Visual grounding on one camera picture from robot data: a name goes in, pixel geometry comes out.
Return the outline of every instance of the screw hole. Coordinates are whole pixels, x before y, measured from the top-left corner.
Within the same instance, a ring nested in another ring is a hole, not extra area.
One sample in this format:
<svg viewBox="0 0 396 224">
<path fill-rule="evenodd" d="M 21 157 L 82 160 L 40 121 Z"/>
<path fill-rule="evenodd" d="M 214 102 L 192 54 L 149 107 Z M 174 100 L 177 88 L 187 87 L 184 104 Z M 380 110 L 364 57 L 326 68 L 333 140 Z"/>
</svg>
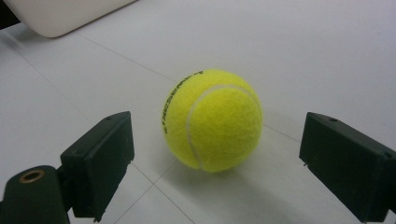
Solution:
<svg viewBox="0 0 396 224">
<path fill-rule="evenodd" d="M 390 154 L 388 152 L 385 153 L 385 156 L 387 156 L 388 158 L 392 158 L 392 154 Z"/>
<path fill-rule="evenodd" d="M 23 176 L 21 176 L 20 182 L 22 184 L 29 184 L 29 183 L 35 182 L 38 179 L 41 179 L 41 177 L 44 176 L 44 173 L 45 172 L 43 170 L 30 171 L 30 172 L 24 174 Z"/>
</svg>

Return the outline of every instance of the white surface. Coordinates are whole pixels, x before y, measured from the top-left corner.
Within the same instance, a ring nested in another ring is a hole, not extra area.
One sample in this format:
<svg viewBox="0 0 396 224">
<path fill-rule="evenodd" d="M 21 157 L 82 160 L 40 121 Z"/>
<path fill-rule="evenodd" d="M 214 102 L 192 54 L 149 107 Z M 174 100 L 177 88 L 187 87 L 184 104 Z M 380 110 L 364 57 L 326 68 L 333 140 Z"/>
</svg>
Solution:
<svg viewBox="0 0 396 224">
<path fill-rule="evenodd" d="M 92 125 L 130 110 L 136 157 L 103 223 L 359 223 L 298 151 L 308 111 L 396 149 L 394 11 L 392 1 L 143 0 L 60 38 L 2 30 L 0 191 L 23 169 L 59 166 Z M 218 175 L 176 161 L 161 133 L 167 93 L 209 67 L 251 83 L 264 110 L 257 150 Z"/>
<path fill-rule="evenodd" d="M 20 21 L 46 37 L 69 33 L 135 0 L 5 0 Z"/>
</svg>

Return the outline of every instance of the white object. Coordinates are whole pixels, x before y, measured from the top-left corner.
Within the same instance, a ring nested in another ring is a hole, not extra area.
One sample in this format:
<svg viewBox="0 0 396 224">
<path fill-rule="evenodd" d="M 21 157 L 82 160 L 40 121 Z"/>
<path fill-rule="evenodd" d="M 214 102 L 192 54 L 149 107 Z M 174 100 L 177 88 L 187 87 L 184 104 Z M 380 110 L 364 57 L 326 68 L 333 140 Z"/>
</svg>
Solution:
<svg viewBox="0 0 396 224">
<path fill-rule="evenodd" d="M 5 0 L 29 28 L 45 37 L 64 35 L 135 0 Z"/>
</svg>

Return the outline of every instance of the yellow tennis ball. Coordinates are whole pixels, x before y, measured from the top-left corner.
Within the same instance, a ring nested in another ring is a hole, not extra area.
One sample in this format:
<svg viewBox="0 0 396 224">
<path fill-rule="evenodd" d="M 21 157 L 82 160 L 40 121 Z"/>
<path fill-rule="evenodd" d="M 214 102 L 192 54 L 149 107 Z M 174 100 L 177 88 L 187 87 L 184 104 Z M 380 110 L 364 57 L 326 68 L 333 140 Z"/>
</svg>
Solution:
<svg viewBox="0 0 396 224">
<path fill-rule="evenodd" d="M 163 108 L 170 150 L 195 169 L 219 172 L 242 162 L 257 146 L 262 108 L 241 77 L 209 69 L 181 80 Z"/>
</svg>

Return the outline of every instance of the tennis ball seam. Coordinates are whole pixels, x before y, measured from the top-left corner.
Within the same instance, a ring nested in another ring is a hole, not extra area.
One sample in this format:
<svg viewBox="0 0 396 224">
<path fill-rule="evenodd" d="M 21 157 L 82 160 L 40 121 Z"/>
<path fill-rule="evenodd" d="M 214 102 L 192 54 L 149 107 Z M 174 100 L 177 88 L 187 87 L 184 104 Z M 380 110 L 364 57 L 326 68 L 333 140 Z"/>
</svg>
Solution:
<svg viewBox="0 0 396 224">
<path fill-rule="evenodd" d="M 221 89 L 236 89 L 236 90 L 239 90 L 239 91 L 243 92 L 244 94 L 246 94 L 246 95 L 248 95 L 249 97 L 251 97 L 251 98 L 253 99 L 253 101 L 256 103 L 256 106 L 260 109 L 260 103 L 257 102 L 256 98 L 254 97 L 254 95 L 253 95 L 250 91 L 248 91 L 248 90 L 246 90 L 246 89 L 244 89 L 244 88 L 242 88 L 242 87 L 240 87 L 240 86 L 234 85 L 234 84 L 220 84 L 220 85 L 215 85 L 215 86 L 213 86 L 213 87 L 207 89 L 207 90 L 204 91 L 203 93 L 201 93 L 201 95 L 197 98 L 197 100 L 194 101 L 194 103 L 192 104 L 192 106 L 191 106 L 191 108 L 190 108 L 190 110 L 189 110 L 189 113 L 188 113 L 188 115 L 187 115 L 187 120 L 186 120 L 187 142 L 189 143 L 189 146 L 190 146 L 190 148 L 191 148 L 192 154 L 194 155 L 195 159 L 198 161 L 198 165 L 199 165 L 199 168 L 200 168 L 200 169 L 203 169 L 203 168 L 204 168 L 204 165 L 203 165 L 203 162 L 202 162 L 202 160 L 201 160 L 201 157 L 198 155 L 198 151 L 195 149 L 195 147 L 194 147 L 194 145 L 193 145 L 193 143 L 192 143 L 192 140 L 191 140 L 191 127 L 190 127 L 191 116 L 192 116 L 192 113 L 193 113 L 195 107 L 196 107 L 202 100 L 204 100 L 205 97 L 206 97 L 208 94 L 210 94 L 210 93 L 213 92 L 213 91 L 218 91 L 218 90 L 221 90 Z"/>
<path fill-rule="evenodd" d="M 165 121 L 166 121 L 166 114 L 168 111 L 168 107 L 170 106 L 173 97 L 175 96 L 175 94 L 177 93 L 178 89 L 181 88 L 181 86 L 184 84 L 184 82 L 186 82 L 188 79 L 190 79 L 191 77 L 194 77 L 196 75 L 201 75 L 203 74 L 204 71 L 200 71 L 197 73 L 192 74 L 191 76 L 185 77 L 183 80 L 181 80 L 179 83 L 177 83 L 177 85 L 175 86 L 175 88 L 172 90 L 172 92 L 169 94 L 168 98 L 166 99 L 165 102 L 165 106 L 163 107 L 163 118 L 162 118 L 162 124 L 163 124 L 163 131 L 165 133 L 167 133 L 167 129 L 166 129 L 166 125 L 165 125 Z"/>
</svg>

